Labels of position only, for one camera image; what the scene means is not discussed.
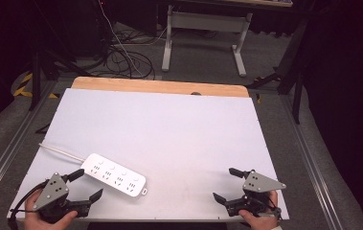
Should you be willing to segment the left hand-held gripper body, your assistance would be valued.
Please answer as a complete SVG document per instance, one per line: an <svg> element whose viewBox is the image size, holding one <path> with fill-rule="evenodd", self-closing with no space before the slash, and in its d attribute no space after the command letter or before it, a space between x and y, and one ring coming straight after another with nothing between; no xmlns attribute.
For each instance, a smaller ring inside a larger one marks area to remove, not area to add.
<svg viewBox="0 0 363 230"><path fill-rule="evenodd" d="M40 218L46 222L56 223L72 211L78 212L78 218L85 218L89 214L90 207L83 207L82 201L68 199L69 188L63 181L63 176L55 172L45 183L34 204L33 211L39 213Z"/></svg>

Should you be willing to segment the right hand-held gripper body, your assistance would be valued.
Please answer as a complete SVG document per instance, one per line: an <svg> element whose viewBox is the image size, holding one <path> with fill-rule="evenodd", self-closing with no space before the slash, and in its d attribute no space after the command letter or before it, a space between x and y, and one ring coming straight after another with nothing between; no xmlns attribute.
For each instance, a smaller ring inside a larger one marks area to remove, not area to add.
<svg viewBox="0 0 363 230"><path fill-rule="evenodd" d="M271 200L270 192L285 188L286 185L282 182L252 170L242 185L244 195L241 198L228 200L232 205L225 207L226 211L230 217L237 216L239 210L246 210L256 218L276 217L279 219L282 209Z"/></svg>

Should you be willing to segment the person's left hand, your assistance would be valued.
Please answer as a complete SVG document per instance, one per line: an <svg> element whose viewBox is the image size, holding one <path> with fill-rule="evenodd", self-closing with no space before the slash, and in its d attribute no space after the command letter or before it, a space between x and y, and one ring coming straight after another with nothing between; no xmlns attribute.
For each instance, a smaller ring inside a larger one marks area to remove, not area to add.
<svg viewBox="0 0 363 230"><path fill-rule="evenodd" d="M24 219L25 230L65 230L70 223L77 217L78 212L72 211L66 214L62 219L56 223L49 223L42 220L38 213L33 213L33 207L41 194L38 189L33 192L25 201L25 209L27 213Z"/></svg>

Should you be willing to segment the person's right hand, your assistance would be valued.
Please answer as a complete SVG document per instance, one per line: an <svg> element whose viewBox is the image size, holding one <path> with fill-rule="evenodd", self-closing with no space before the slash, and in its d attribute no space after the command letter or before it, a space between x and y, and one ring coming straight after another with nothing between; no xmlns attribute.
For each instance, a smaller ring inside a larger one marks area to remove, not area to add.
<svg viewBox="0 0 363 230"><path fill-rule="evenodd" d="M282 230L276 217L256 218L246 210L239 210L238 213L251 226L251 230Z"/></svg>

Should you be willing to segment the white power strip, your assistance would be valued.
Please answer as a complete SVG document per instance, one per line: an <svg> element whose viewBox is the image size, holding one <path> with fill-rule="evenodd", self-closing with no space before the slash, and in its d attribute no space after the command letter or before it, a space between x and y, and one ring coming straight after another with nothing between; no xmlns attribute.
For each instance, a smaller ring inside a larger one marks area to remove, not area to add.
<svg viewBox="0 0 363 230"><path fill-rule="evenodd" d="M80 167L86 174L128 196L147 193L147 179L143 175L96 153L90 154Z"/></svg>

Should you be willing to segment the white table mat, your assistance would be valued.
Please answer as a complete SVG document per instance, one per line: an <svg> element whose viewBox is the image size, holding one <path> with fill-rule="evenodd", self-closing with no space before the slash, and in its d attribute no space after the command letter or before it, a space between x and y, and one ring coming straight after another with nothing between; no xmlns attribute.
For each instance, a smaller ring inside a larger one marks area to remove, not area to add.
<svg viewBox="0 0 363 230"><path fill-rule="evenodd" d="M36 150L18 198L91 153L146 177L138 197L88 175L70 183L72 200L103 189L91 221L227 221L213 193L242 196L230 168L276 175L249 98L68 89Z"/></svg>

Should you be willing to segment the yellow black floor tape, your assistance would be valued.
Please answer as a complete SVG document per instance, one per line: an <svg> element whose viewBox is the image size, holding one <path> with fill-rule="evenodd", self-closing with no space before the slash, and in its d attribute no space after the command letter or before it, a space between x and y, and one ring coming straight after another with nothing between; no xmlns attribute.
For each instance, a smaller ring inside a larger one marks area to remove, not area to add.
<svg viewBox="0 0 363 230"><path fill-rule="evenodd" d="M14 97L22 96L22 97L31 98L34 95L32 92L26 90L26 87L29 85L29 82L32 79L32 77L33 77L32 72L28 72L23 77L23 79L20 81L15 91L12 93Z"/></svg>

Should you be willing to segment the black tripod stand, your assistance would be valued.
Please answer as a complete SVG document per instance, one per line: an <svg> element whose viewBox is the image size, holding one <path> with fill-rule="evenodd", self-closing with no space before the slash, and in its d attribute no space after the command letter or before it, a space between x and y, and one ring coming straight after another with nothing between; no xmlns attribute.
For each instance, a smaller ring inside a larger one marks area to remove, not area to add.
<svg viewBox="0 0 363 230"><path fill-rule="evenodd" d="M80 69L76 64L58 53L44 48L32 50L32 102L30 111L34 110L41 99L41 74L44 74L48 81L56 81L59 78L56 62L67 67L70 71L79 76L89 76L89 73Z"/></svg>

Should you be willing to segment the black metal stand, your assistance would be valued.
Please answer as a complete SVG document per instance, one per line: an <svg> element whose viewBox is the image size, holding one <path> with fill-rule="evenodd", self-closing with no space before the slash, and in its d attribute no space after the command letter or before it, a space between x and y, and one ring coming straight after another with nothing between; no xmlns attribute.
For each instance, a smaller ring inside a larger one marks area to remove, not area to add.
<svg viewBox="0 0 363 230"><path fill-rule="evenodd" d="M256 89L271 81L280 79L280 84L277 87L277 92L280 95L287 95L292 88L295 88L291 114L296 124L300 123L299 110L303 88L301 70L304 64L304 59L301 57L301 48L307 24L308 20L305 18L300 21L275 72L247 85L248 89Z"/></svg>

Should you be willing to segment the aluminium floor rail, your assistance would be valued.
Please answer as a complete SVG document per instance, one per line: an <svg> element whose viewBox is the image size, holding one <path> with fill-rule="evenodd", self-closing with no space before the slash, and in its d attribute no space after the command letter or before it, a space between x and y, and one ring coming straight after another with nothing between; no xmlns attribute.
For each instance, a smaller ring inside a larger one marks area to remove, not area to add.
<svg viewBox="0 0 363 230"><path fill-rule="evenodd" d="M299 143L300 154L302 155L311 184L318 198L324 216L327 220L329 230L344 230L341 220L339 219L330 198L329 189L326 181L323 178L318 168L318 165L309 150L302 128L299 124L296 123L293 118L290 100L287 96L281 96L281 102L284 107L285 113L288 116L290 125L293 127L294 136Z"/></svg>
<svg viewBox="0 0 363 230"><path fill-rule="evenodd" d="M33 110L29 109L32 100L21 98L15 100L0 114L0 181L23 143L34 118L56 84L55 81L43 83L40 101Z"/></svg>

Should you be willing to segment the white metal desk frame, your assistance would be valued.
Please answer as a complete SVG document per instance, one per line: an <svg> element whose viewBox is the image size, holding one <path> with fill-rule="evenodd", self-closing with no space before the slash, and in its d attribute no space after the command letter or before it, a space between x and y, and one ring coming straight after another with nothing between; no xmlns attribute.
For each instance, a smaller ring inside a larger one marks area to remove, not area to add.
<svg viewBox="0 0 363 230"><path fill-rule="evenodd" d="M226 33L239 33L238 43L231 47L238 69L238 74L243 78L247 75L241 56L241 49L248 33L252 20L252 13L244 17L233 17L224 15L212 15L192 12L179 12L174 6L169 5L167 13L166 43L163 54L162 70L170 70L171 57L171 31L173 29L206 30Z"/></svg>

